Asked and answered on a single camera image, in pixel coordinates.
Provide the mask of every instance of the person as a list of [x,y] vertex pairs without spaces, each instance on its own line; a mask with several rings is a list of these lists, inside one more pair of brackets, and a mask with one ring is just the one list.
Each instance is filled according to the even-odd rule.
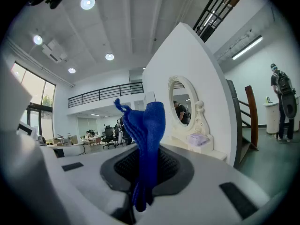
[[174,107],[175,107],[175,111],[176,114],[179,118],[179,120],[183,123],[183,124],[187,124],[189,123],[189,119],[187,116],[187,110],[185,108],[184,105],[179,104],[177,101],[174,101]]
[[[284,127],[285,127],[285,112],[284,112],[284,109],[282,106],[282,100],[281,100],[282,94],[280,93],[280,91],[278,89],[278,85],[277,85],[277,78],[278,78],[279,73],[281,73],[284,76],[287,76],[287,75],[284,72],[278,70],[277,66],[274,63],[271,64],[271,70],[273,72],[273,74],[271,76],[271,86],[273,87],[273,90],[277,94],[278,99],[279,99],[280,120],[279,120],[278,140],[282,140],[283,136],[284,136]],[[289,119],[287,136],[286,136],[287,142],[290,142],[293,139],[293,130],[294,130],[294,119]]]

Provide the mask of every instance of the oval mirror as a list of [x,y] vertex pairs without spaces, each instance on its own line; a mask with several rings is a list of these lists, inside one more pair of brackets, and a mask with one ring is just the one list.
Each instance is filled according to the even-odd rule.
[[184,125],[189,125],[191,121],[191,98],[185,86],[177,81],[173,87],[173,104],[178,120]]

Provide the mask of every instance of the gray floor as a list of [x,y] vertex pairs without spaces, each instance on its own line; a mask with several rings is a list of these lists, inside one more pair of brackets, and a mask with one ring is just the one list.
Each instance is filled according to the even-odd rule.
[[[243,136],[251,139],[251,130],[243,129]],[[239,170],[254,180],[271,197],[287,190],[300,160],[300,132],[293,140],[277,141],[266,133],[258,131],[258,149],[250,150],[241,162]]]
[[116,148],[114,148],[113,145],[110,145],[109,148],[107,148],[107,147],[103,148],[102,144],[101,145],[92,145],[92,146],[90,146],[90,151],[86,152],[86,154],[95,153],[95,152],[102,152],[102,151],[107,151],[107,150],[111,150],[111,149],[118,149],[118,148],[121,148],[121,147],[122,147],[122,145],[119,145]]

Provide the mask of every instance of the recessed ceiling light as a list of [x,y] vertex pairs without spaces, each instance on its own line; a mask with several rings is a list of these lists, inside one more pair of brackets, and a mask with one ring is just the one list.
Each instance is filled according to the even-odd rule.
[[69,68],[69,73],[75,73],[76,72],[76,70],[74,69],[74,68]]
[[35,35],[35,36],[33,37],[33,42],[34,42],[35,44],[37,44],[37,45],[41,45],[41,44],[43,43],[43,39],[42,39],[41,36]]
[[84,10],[89,10],[95,5],[95,0],[81,0],[80,6]]
[[109,61],[114,59],[114,55],[112,53],[108,53],[107,55],[105,55],[105,58]]

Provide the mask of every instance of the tree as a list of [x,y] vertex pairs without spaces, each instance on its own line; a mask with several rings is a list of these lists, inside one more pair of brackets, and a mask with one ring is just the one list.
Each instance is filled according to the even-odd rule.
[[48,95],[45,95],[43,97],[42,105],[51,107],[51,105],[52,105],[52,99],[50,99]]

